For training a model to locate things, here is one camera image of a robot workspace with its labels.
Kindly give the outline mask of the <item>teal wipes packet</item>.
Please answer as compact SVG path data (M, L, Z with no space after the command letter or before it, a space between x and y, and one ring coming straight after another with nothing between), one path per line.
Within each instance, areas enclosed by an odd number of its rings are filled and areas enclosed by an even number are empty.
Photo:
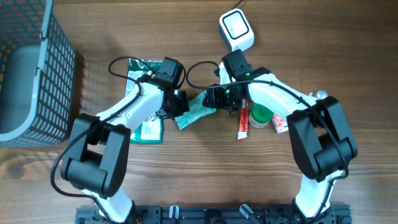
M188 102L190 111L184 112L182 116L176 117L176 122L179 130L186 128L189 124L197 121L198 119L207 116L209 114L215 113L216 108L209 108L203 106L203 100L205 99L206 91L203 91L194 99Z

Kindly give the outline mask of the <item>green sponge package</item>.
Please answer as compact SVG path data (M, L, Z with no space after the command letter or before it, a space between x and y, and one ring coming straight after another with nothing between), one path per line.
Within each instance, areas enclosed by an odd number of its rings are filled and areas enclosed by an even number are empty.
M151 70L142 62L134 59L129 60L127 76L138 80L144 75L150 75ZM160 144L162 143L164 123L152 113L131 134L130 142L135 144Z

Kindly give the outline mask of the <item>red patterned small carton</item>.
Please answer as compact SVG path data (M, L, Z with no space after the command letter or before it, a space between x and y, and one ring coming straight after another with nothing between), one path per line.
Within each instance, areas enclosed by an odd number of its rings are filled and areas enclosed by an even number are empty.
M284 121L281 117L277 116L276 114L272 118L272 122L275 127L275 131L277 134L284 133L289 130L288 124Z

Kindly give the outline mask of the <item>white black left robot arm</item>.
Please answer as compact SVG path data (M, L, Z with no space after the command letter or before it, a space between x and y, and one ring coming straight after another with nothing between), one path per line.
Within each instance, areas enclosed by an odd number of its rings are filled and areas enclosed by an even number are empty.
M91 199L106 223L135 223L134 202L125 194L131 133L147 118L175 119L189 110L184 91L176 94L186 75L184 66L166 57L158 70L135 80L134 90L95 116L82 113L74 121L68 146L52 170Z

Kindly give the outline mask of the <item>yellow dish soap bottle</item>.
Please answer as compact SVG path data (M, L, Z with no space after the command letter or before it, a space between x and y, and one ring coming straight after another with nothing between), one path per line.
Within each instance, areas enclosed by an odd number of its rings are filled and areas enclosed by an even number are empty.
M318 90L316 92L309 93L309 96L322 100L328 97L328 93L325 90Z

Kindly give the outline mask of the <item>green lidded jar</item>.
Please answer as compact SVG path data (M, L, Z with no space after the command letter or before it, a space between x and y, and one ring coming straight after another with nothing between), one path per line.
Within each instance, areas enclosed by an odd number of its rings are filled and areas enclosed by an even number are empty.
M249 124L254 128L265 128L272 120L274 113L260 104L253 104L249 114Z

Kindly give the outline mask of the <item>red stick packet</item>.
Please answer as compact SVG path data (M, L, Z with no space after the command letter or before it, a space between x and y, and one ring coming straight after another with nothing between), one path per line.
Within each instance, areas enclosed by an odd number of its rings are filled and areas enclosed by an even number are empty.
M248 100L242 99L240 117L239 117L239 131L238 141L242 141L248 137Z

